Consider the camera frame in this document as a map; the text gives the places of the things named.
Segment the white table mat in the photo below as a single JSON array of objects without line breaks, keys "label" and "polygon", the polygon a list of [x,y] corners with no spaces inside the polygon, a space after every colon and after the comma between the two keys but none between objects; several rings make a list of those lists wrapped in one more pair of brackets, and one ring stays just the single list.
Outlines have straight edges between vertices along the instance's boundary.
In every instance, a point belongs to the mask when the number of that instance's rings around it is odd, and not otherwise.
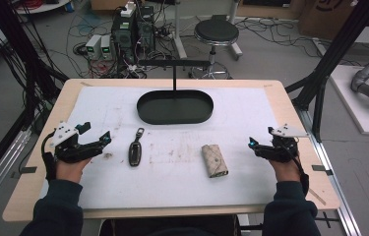
[{"label": "white table mat", "polygon": [[[212,207],[262,205],[273,198],[275,174],[271,166],[249,149],[249,138],[266,145],[268,127],[276,125],[266,93],[251,89],[266,101],[268,108],[243,109],[228,105],[224,95],[207,91],[223,108],[215,108],[211,118],[200,124],[150,125],[137,114],[137,100],[145,88],[82,88],[69,124],[90,122],[80,135],[87,144],[107,131],[111,143],[84,170],[80,205],[85,210],[149,207]],[[142,158],[138,166],[128,161],[129,145],[137,130]],[[210,178],[202,156],[202,146],[218,145],[228,174]]]}]

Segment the black computer tower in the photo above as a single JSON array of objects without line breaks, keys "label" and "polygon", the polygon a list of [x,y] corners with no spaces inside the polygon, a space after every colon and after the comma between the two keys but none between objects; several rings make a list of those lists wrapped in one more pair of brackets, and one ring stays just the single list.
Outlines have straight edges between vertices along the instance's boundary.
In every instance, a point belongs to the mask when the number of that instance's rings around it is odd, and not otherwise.
[{"label": "black computer tower", "polygon": [[141,47],[147,51],[154,50],[154,7],[142,6],[136,12],[138,36]]},{"label": "black computer tower", "polygon": [[135,15],[122,17],[117,14],[114,17],[111,32],[118,60],[128,64],[134,63],[134,50],[137,42]]}]

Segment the white platform board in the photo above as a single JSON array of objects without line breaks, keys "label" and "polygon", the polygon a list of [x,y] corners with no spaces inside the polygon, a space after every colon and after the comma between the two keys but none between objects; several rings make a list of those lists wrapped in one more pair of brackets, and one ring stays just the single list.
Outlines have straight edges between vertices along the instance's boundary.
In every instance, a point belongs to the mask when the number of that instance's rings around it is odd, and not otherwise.
[{"label": "white platform board", "polygon": [[369,135],[369,97],[350,88],[358,66],[338,65],[331,74],[331,82],[361,134]]}]

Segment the round white table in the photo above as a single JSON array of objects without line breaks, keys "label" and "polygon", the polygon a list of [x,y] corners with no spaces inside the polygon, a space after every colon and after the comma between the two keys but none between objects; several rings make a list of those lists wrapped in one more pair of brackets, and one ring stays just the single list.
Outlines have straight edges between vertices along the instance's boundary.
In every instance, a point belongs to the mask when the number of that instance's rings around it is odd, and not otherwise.
[{"label": "round white table", "polygon": [[67,12],[73,12],[75,10],[72,0],[58,0],[57,3],[50,4],[48,4],[45,0],[43,0],[42,4],[37,7],[26,7],[23,4],[21,4],[19,7],[16,8],[16,11],[20,15],[26,15],[26,14],[44,13],[58,8],[64,8]]}]

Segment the brown cardboard box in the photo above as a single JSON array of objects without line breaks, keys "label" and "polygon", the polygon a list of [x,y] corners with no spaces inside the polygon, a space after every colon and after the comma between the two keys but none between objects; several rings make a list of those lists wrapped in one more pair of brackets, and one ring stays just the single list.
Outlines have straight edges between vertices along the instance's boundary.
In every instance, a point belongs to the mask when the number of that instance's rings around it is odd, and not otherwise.
[{"label": "brown cardboard box", "polygon": [[299,33],[334,39],[354,7],[353,0],[306,0],[298,22]]}]

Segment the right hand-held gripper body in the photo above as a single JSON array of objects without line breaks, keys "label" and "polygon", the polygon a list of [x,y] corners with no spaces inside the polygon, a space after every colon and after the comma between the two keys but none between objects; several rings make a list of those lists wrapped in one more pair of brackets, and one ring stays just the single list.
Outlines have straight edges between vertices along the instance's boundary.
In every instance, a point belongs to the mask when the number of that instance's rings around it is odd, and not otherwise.
[{"label": "right hand-held gripper body", "polygon": [[308,134],[288,124],[274,128],[272,144],[270,146],[259,145],[257,155],[281,163],[286,163],[298,155],[298,139],[307,137]]}]

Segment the person's dark lap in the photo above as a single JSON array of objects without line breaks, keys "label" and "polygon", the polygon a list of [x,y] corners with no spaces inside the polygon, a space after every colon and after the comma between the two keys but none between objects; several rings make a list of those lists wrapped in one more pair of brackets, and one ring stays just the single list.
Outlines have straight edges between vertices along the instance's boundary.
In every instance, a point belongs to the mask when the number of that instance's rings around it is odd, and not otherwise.
[{"label": "person's dark lap", "polygon": [[98,236],[241,236],[231,215],[106,219]]}]

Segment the white power strip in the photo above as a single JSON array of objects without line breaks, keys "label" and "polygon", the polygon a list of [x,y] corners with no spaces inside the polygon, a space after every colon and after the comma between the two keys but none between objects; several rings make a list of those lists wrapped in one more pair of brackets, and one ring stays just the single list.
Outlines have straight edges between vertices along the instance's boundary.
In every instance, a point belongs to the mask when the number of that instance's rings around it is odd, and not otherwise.
[{"label": "white power strip", "polygon": [[128,1],[122,9],[120,15],[122,17],[130,18],[136,10],[136,4],[133,1]]}]

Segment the person's right hand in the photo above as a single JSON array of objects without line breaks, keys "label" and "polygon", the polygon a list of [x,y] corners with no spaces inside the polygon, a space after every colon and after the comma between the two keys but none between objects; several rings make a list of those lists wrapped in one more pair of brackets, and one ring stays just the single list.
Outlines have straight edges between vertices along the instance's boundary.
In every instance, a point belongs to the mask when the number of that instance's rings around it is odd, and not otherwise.
[{"label": "person's right hand", "polygon": [[300,171],[293,160],[286,163],[270,160],[270,165],[274,169],[278,182],[300,181]]}]

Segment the black round stool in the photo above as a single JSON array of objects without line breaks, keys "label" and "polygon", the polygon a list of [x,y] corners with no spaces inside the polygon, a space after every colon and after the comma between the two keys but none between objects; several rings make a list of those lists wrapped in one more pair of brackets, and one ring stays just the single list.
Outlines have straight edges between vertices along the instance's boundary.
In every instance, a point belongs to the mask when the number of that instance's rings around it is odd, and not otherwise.
[{"label": "black round stool", "polygon": [[239,36],[238,28],[227,19],[211,17],[196,24],[194,36],[211,47],[209,66],[192,67],[189,77],[193,79],[224,79],[231,78],[227,68],[215,60],[215,49],[218,46],[230,46]]}]

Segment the grey bench power supply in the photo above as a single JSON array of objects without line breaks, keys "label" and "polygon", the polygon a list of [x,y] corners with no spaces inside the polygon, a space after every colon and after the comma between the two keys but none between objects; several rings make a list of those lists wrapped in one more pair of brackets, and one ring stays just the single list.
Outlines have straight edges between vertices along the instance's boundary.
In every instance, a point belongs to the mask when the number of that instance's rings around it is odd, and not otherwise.
[{"label": "grey bench power supply", "polygon": [[98,60],[101,56],[101,36],[93,35],[86,43],[86,50],[91,60]]},{"label": "grey bench power supply", "polygon": [[103,35],[100,42],[101,55],[104,60],[112,59],[111,39],[110,35]]}]

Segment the black car key fob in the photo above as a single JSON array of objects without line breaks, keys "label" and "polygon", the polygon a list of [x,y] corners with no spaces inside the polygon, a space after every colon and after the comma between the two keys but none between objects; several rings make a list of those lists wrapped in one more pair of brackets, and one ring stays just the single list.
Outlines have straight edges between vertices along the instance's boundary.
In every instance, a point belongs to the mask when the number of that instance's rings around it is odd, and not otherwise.
[{"label": "black car key fob", "polygon": [[135,140],[129,145],[128,161],[132,167],[136,167],[140,164],[142,158],[142,145],[140,138],[143,136],[145,129],[139,128],[136,133]]}]

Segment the white table leg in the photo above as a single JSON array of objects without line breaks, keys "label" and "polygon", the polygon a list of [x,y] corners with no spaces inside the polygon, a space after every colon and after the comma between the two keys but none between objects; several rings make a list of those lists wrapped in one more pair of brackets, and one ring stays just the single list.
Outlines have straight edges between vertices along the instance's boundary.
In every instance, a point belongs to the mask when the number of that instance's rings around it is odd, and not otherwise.
[{"label": "white table leg", "polygon": [[[238,8],[238,5],[239,5],[239,1],[240,0],[232,0],[232,3],[230,5],[228,21],[232,24],[235,23],[235,18],[236,18],[236,14],[237,14],[237,8]],[[238,44],[236,42],[233,42],[230,45],[230,49],[235,54],[235,60],[238,60],[243,55],[243,52],[241,51],[240,47],[238,46]]]},{"label": "white table leg", "polygon": [[180,3],[180,0],[174,0],[174,32],[172,36],[179,58],[186,59],[187,53],[180,37]]}]

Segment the black oval tray with stand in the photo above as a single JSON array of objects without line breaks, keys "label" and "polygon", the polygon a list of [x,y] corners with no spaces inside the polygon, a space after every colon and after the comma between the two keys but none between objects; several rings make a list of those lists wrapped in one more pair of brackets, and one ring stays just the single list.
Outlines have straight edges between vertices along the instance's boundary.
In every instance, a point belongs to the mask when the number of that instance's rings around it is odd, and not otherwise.
[{"label": "black oval tray with stand", "polygon": [[198,60],[141,60],[142,66],[172,67],[172,89],[153,90],[143,94],[137,102],[139,117],[152,125],[198,124],[213,114],[213,99],[196,89],[178,89],[176,67],[208,67],[209,61]]}]

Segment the beige quilted key case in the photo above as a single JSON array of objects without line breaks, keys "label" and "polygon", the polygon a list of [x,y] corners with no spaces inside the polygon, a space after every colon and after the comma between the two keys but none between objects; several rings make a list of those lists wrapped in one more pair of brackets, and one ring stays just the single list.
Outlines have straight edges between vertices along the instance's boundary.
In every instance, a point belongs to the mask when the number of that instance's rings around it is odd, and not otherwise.
[{"label": "beige quilted key case", "polygon": [[225,176],[228,168],[218,145],[202,146],[202,156],[210,178]]}]

